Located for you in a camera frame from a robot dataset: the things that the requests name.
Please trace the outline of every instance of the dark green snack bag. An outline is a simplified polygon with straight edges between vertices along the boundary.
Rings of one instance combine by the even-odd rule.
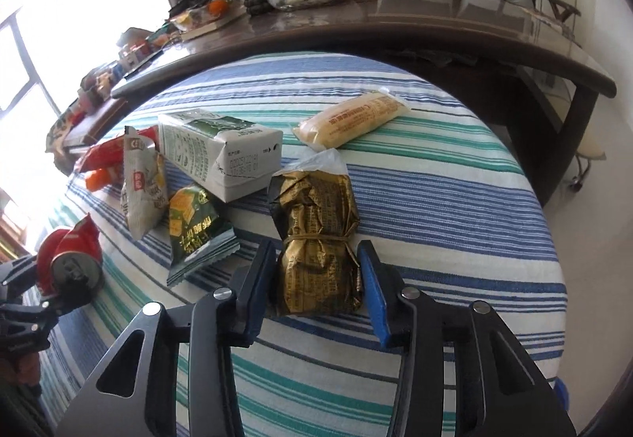
[[[192,184],[169,201],[172,266],[167,286],[172,287],[201,267],[239,250],[233,225],[218,214],[213,200],[211,193]]]

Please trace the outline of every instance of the striped tablecloth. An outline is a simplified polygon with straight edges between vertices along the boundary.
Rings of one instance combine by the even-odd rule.
[[[357,57],[270,55],[200,73],[141,106],[137,128],[161,112],[207,107],[284,131],[284,163],[305,153],[290,126],[328,104],[387,87],[413,110],[341,148],[361,223],[383,262],[438,301],[495,307],[546,378],[563,350],[567,294],[539,203],[507,149],[459,101],[409,73]],[[169,168],[170,191],[190,180]],[[249,263],[262,236],[281,243],[265,193],[230,203],[241,240],[236,255],[190,281],[166,287],[169,235],[161,225],[132,241],[119,189],[91,194],[81,177],[49,218],[72,225],[90,212],[101,231],[105,287],[91,306],[61,318],[42,354],[43,403],[58,421],[110,344],[151,300],[166,307],[198,300]],[[444,433],[455,430],[455,367],[445,348]],[[257,342],[233,350],[235,383],[249,436],[384,436],[400,366],[380,349],[366,312],[264,321]],[[178,435],[188,434],[188,349],[181,347]]]

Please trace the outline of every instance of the table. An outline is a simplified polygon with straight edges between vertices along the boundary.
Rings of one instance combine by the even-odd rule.
[[[551,127],[546,118],[536,124],[542,116],[538,108],[533,114],[527,112],[531,101],[524,99],[529,92],[522,82],[507,89],[505,96],[494,98],[487,87],[481,89],[484,94],[477,91],[479,78],[475,74],[471,79],[476,68],[433,71],[434,78],[446,79],[445,89],[482,117],[471,104],[473,98],[477,104],[483,102],[498,112],[502,105],[510,107],[504,107],[502,124],[513,140],[517,138],[514,145],[519,162],[543,205],[574,160],[598,93],[608,97],[616,93],[613,80],[574,43],[568,28],[523,7],[499,0],[354,0],[294,13],[243,17],[221,30],[167,49],[143,71],[113,89],[113,97],[125,99],[128,104],[118,107],[118,117],[208,67],[258,53],[305,49],[350,53],[422,76],[425,70],[416,60],[416,53],[431,49],[478,58],[477,68],[492,62],[504,69],[503,74],[509,70],[517,76],[515,66],[523,65],[570,79],[577,86],[574,103],[564,124]],[[403,60],[402,52],[413,58]],[[455,80],[462,77],[461,92],[465,90],[465,96],[459,89],[452,90]],[[510,99],[511,93],[519,92],[521,99]],[[110,109],[100,110],[95,119],[96,129],[89,134],[101,137],[108,127],[102,120],[108,124],[113,120]]]
[[[167,109],[204,106],[284,131],[284,163],[307,148],[290,126],[359,92],[387,87],[412,111],[341,148],[361,223],[352,243],[373,241],[407,284],[447,303],[477,299],[495,307],[543,374],[556,377],[567,294],[539,203],[517,162],[454,97],[384,63],[329,53],[253,57],[173,86],[121,124],[138,128]],[[170,191],[191,180],[168,169]],[[49,225],[90,211],[102,235],[105,287],[90,306],[61,318],[42,354],[43,405],[59,420],[100,357],[148,301],[166,307],[199,299],[248,263],[262,236],[281,242],[263,191],[229,204],[241,250],[168,289],[169,235],[161,225],[131,240],[119,189],[99,193],[72,177]],[[445,347],[444,430],[455,430],[455,368]],[[188,351],[181,347],[178,435],[187,435]],[[265,319],[259,338],[233,350],[246,435],[384,436],[400,365],[379,349],[366,312]]]

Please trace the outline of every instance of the white and green carton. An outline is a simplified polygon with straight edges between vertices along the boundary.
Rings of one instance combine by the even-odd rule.
[[[158,116],[160,151],[222,201],[268,187],[283,132],[204,109]]]

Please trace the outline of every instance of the blue gripper pad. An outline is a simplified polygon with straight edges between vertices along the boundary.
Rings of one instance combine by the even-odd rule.
[[[384,348],[400,345],[391,327],[398,314],[398,293],[404,288],[404,282],[395,269],[380,261],[371,241],[360,241],[356,257],[363,274],[365,306],[373,333]]]
[[[247,344],[252,344],[262,329],[268,289],[276,269],[275,245],[270,239],[262,239],[237,295],[236,310],[238,318],[245,323],[242,333]]]

